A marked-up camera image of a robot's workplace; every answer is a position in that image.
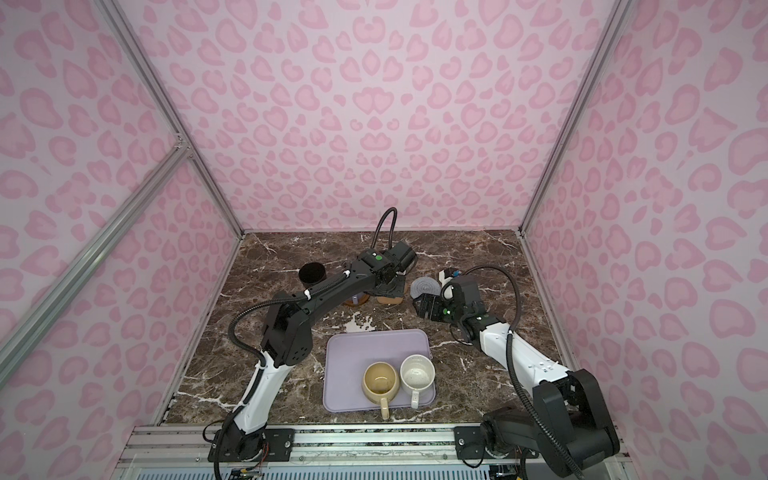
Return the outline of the cork paw-shaped coaster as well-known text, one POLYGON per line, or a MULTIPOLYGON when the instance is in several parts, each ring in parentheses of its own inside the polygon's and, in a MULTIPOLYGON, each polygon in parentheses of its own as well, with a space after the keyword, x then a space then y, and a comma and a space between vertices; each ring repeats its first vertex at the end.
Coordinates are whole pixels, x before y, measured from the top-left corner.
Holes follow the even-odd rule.
POLYGON ((403 297, 377 296, 376 301, 382 305, 399 305, 404 301, 403 297))

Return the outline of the blue-grey woven round coaster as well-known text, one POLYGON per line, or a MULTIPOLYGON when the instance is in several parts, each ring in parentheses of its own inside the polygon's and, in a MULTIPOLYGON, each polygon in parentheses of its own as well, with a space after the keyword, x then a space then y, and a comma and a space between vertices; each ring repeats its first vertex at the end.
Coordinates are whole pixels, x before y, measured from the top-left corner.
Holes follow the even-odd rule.
POLYGON ((419 277, 412 281, 410 286, 410 296, 417 299, 423 294, 439 296, 442 285, 431 277, 419 277))

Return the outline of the white mug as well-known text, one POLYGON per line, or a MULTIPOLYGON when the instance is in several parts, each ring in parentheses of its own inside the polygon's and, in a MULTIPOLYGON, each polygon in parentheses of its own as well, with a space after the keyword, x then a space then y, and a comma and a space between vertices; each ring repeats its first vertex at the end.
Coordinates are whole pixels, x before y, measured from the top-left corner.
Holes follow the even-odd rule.
POLYGON ((410 407, 418 409, 422 394, 434 383, 436 377, 432 361, 421 354, 413 354, 400 366, 401 387, 408 393, 410 407))

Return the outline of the black mug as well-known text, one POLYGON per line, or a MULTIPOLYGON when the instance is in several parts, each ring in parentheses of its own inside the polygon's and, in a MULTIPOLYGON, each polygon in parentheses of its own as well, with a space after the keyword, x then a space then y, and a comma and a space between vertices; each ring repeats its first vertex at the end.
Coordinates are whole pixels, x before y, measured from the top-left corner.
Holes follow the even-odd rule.
POLYGON ((320 262, 309 262, 298 271, 299 280, 305 288, 310 288, 327 278, 326 267, 320 262))

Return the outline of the yellow beige mug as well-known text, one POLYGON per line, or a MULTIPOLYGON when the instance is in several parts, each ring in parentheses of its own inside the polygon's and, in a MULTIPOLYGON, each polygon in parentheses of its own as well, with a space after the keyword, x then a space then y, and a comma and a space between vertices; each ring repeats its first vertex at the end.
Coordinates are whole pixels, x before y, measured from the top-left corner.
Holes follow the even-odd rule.
POLYGON ((365 397, 379 410, 383 420, 390 419, 390 407, 400 389, 400 377, 387 362, 376 362, 367 367, 362 377, 365 397))

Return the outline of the brown wooden round coaster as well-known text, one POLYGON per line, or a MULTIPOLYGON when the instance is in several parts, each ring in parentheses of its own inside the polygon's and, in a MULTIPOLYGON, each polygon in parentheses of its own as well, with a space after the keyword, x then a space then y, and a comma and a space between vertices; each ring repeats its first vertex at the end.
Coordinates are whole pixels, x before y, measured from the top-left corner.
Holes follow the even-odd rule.
POLYGON ((348 305, 348 306, 359 306, 359 305, 362 305, 362 304, 366 303, 369 298, 370 298, 370 296, 368 294, 359 293, 359 294, 356 294, 356 295, 348 298, 344 302, 344 304, 348 305))

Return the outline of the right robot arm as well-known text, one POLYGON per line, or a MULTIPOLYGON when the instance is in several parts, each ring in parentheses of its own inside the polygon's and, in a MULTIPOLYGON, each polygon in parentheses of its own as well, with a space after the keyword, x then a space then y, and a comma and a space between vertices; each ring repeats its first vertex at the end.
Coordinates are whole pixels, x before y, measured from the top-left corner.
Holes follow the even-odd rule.
POLYGON ((580 477, 619 452, 618 434, 596 377, 548 358, 516 333, 512 323, 491 313, 474 277, 419 278, 410 295, 418 316, 457 328, 465 343, 501 364, 523 406, 485 414, 477 443, 460 449, 461 459, 525 459, 537 453, 564 478, 580 477))

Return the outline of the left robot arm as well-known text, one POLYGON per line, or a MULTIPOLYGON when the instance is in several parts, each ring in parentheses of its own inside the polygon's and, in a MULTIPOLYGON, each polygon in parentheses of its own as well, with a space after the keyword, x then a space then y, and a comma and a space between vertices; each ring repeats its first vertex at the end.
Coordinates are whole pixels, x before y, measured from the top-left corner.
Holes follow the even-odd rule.
POLYGON ((291 370, 311 353, 313 325, 355 294, 401 296, 406 272, 416 261, 416 252, 404 241, 387 250, 369 248, 342 272, 300 293, 279 292, 240 312, 229 323, 227 335, 234 346, 254 355, 256 364, 243 397, 216 432, 208 460, 249 461, 262 454, 272 404, 291 370), (265 324, 261 343, 254 347, 238 337, 237 327, 261 309, 266 311, 265 324))

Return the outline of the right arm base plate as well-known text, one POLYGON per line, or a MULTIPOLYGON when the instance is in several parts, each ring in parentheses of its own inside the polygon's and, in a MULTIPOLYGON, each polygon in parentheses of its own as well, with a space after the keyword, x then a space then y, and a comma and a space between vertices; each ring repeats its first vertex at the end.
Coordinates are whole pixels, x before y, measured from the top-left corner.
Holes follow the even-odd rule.
POLYGON ((452 429, 456 457, 463 461, 518 460, 522 449, 503 440, 484 424, 459 425, 452 429))

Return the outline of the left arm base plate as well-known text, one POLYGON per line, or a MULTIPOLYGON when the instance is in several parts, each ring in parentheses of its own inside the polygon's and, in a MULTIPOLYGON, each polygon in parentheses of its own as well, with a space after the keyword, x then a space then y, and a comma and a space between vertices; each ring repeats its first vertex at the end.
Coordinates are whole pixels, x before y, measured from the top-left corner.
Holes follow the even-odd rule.
POLYGON ((217 432, 208 454, 208 461, 224 462, 287 462, 290 460, 295 430, 291 428, 262 428, 244 434, 236 425, 224 433, 217 432))

